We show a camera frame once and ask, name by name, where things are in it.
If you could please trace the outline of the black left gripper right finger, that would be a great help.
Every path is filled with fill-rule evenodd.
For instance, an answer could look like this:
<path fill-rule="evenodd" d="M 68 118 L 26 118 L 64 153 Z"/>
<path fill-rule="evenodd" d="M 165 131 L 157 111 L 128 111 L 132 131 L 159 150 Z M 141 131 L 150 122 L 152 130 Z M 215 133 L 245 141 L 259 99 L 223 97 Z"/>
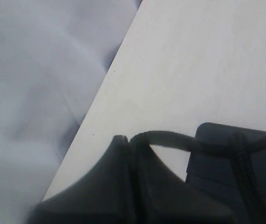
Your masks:
<path fill-rule="evenodd" d="M 189 187 L 145 140 L 132 139 L 131 174 L 138 224 L 233 224 L 232 210 Z"/>

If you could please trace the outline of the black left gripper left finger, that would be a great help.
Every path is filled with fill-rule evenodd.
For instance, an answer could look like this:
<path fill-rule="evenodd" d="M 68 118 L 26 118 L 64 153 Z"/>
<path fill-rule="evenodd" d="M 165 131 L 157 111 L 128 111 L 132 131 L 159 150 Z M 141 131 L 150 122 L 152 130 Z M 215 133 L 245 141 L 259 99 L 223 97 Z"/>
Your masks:
<path fill-rule="evenodd" d="M 27 223 L 135 223 L 127 138 L 114 136 L 93 168 L 61 193 L 38 204 Z"/>

